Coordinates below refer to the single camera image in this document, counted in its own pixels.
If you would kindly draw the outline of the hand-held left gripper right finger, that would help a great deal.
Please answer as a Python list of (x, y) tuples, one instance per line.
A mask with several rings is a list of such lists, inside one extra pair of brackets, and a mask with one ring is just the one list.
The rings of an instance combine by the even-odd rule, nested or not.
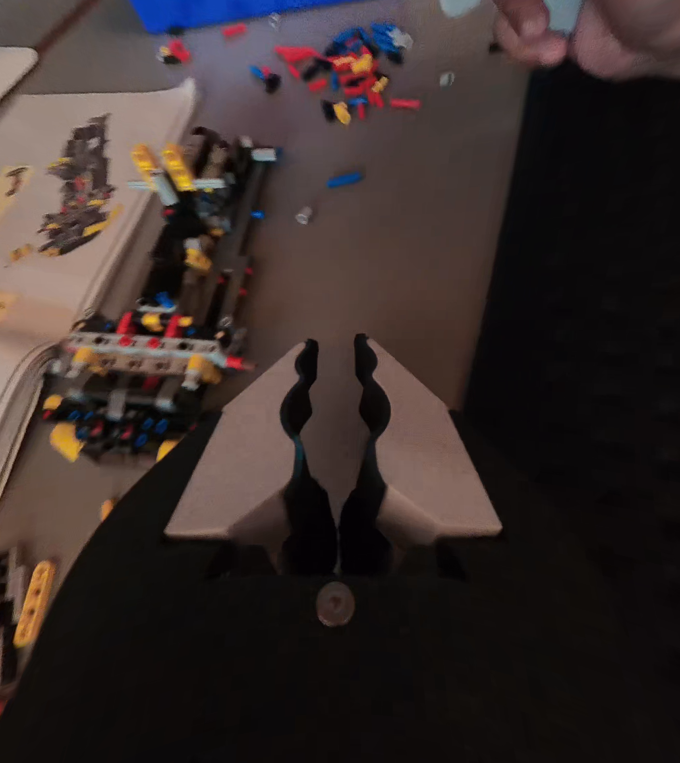
[(340, 569), (386, 575), (413, 548), (496, 538), (502, 521), (448, 406), (377, 341), (354, 338), (367, 428), (340, 513)]

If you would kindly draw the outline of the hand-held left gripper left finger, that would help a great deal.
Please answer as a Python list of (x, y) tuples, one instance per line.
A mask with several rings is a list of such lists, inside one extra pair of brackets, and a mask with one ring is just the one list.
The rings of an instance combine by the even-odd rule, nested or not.
[(223, 407), (168, 538), (257, 546), (289, 575), (334, 572), (338, 530), (302, 438), (318, 360), (318, 342), (306, 339)]

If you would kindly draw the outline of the pile of small lego pins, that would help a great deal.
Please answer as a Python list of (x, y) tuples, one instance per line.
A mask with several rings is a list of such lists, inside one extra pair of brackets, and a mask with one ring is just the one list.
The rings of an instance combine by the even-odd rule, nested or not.
[(371, 108), (421, 108), (420, 99), (384, 95), (390, 77), (381, 67), (402, 65), (412, 47), (411, 35), (396, 24), (372, 23), (346, 28), (321, 50), (278, 44), (273, 53), (289, 77), (323, 96), (320, 106), (325, 120), (347, 125), (353, 118), (365, 119)]

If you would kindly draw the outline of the lego car chassis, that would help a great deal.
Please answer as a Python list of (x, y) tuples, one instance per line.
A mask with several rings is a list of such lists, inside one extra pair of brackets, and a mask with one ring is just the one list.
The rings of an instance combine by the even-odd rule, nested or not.
[(41, 415), (69, 463), (159, 461), (195, 428), (211, 387), (253, 369), (238, 316), (254, 272), (247, 241), (265, 217), (259, 197), (282, 148), (203, 127), (191, 138), (158, 156), (133, 149), (138, 178), (128, 186), (155, 196), (163, 219), (142, 288), (118, 318), (80, 319), (52, 362), (61, 391)]

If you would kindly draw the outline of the pile of yellow lego beams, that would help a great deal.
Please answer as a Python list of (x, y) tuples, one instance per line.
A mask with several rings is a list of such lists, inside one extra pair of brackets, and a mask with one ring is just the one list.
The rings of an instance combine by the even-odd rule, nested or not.
[(21, 615), (16, 623), (11, 624), (11, 638), (3, 638), (2, 646), (11, 647), (11, 652), (2, 655), (11, 659), (10, 663), (2, 663), (3, 670), (7, 667), (11, 670), (11, 689), (3, 686), (0, 690), (0, 716), (17, 687), (19, 653), (32, 645), (40, 634), (55, 575), (56, 564), (50, 560), (42, 561), (34, 568), (30, 582), (23, 588)]

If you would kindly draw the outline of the person's right hand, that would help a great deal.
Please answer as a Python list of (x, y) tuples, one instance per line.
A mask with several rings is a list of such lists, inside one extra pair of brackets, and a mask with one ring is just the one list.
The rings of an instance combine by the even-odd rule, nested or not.
[(552, 68), (569, 61), (604, 80), (680, 79), (680, 1), (583, 2), (568, 36), (551, 29), (544, 2), (494, 5), (496, 42), (515, 62)]

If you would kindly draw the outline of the blue plastic bin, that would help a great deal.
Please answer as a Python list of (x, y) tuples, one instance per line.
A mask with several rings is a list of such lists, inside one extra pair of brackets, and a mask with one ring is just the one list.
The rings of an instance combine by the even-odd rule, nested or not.
[(305, 11), (345, 1), (130, 1), (148, 33), (248, 21), (273, 13)]

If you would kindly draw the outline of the black dotted mat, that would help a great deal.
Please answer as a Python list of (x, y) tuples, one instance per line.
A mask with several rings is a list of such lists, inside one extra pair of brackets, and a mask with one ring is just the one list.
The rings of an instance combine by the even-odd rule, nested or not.
[(680, 81), (531, 77), (464, 407), (680, 665)]

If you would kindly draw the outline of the open instruction booklet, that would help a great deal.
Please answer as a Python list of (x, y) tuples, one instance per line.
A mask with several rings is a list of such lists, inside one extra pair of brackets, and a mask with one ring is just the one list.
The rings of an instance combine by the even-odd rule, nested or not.
[(185, 135), (192, 78), (145, 92), (20, 95), (0, 119), (0, 499), (45, 365), (92, 309), (149, 202), (136, 144)]

